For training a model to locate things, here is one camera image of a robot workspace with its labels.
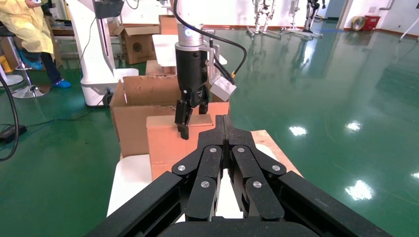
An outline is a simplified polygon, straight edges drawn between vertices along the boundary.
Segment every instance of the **person's hand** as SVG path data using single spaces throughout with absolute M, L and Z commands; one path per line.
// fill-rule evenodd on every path
M 35 8 L 41 6 L 41 4 L 34 3 L 32 0 L 25 0 L 26 5 L 28 5 L 29 8 Z

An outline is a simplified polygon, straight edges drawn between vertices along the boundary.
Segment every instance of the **glossy epoxy floor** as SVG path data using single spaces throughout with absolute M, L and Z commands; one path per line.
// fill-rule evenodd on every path
M 389 233 L 418 236 L 419 47 L 383 33 L 317 27 L 324 37 L 312 41 L 217 31 L 248 49 L 231 99 L 233 122 L 266 129 L 306 179 Z M 220 45 L 233 71 L 241 52 Z M 43 72 L 32 75 L 45 81 Z M 22 124 L 90 110 L 79 75 L 63 75 L 71 89 L 16 101 Z M 11 122 L 0 89 L 0 123 Z M 6 152 L 0 144 L 0 156 Z M 107 109 L 30 127 L 14 158 L 0 163 L 1 236 L 86 233 L 106 216 L 119 152 Z

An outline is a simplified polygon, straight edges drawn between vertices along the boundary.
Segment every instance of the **white wall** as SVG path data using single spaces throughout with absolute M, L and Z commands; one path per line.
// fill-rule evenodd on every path
M 381 28 L 404 33 L 419 18 L 419 9 L 416 9 L 418 2 L 419 0 L 396 0 Z M 419 23 L 409 31 L 409 34 L 419 35 Z
M 319 8 L 319 11 L 317 12 L 317 15 L 323 16 L 323 18 L 326 18 L 326 14 L 327 14 L 326 12 L 329 10 L 329 5 L 330 5 L 330 2 L 332 2 L 332 1 L 333 0 L 325 0 L 326 8 L 322 9 L 323 2 L 322 2 L 322 0 L 319 0 L 318 3 L 320 4 L 320 8 Z
M 127 0 L 131 6 L 136 6 L 134 0 Z M 206 25 L 254 25 L 254 5 L 252 0 L 195 0 L 197 9 L 202 13 L 203 24 Z M 305 6 L 307 1 L 300 0 L 301 10 L 295 17 L 297 26 L 305 22 Z M 292 18 L 289 16 L 291 0 L 276 0 L 275 14 L 271 26 L 290 26 Z M 155 0 L 141 0 L 137 10 L 131 9 L 127 3 L 122 10 L 124 24 L 158 24 L 159 14 L 166 14 Z
M 388 11 L 380 11 L 380 7 L 387 7 L 391 0 L 349 0 L 352 1 L 351 8 L 348 13 L 348 17 L 344 20 L 344 27 L 350 28 L 352 18 L 355 16 L 375 15 L 381 16 L 381 19 L 377 25 L 380 28 Z
M 329 5 L 327 6 L 325 18 L 340 17 L 344 4 L 345 0 L 330 0 Z

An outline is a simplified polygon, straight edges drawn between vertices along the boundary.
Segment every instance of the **person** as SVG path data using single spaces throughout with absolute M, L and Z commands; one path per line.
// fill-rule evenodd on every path
M 52 85 L 68 88 L 71 84 L 61 77 L 54 61 L 54 48 L 41 5 L 32 0 L 0 0 L 0 21 L 22 40 L 23 48 L 18 53 L 26 66 L 41 70 L 43 62 Z

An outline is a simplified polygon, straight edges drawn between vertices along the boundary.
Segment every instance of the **yellow protective gown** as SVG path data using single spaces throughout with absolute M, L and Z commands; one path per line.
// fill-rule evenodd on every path
M 28 52 L 54 54 L 40 7 L 29 8 L 25 0 L 0 0 L 0 21 L 22 40 L 22 46 Z

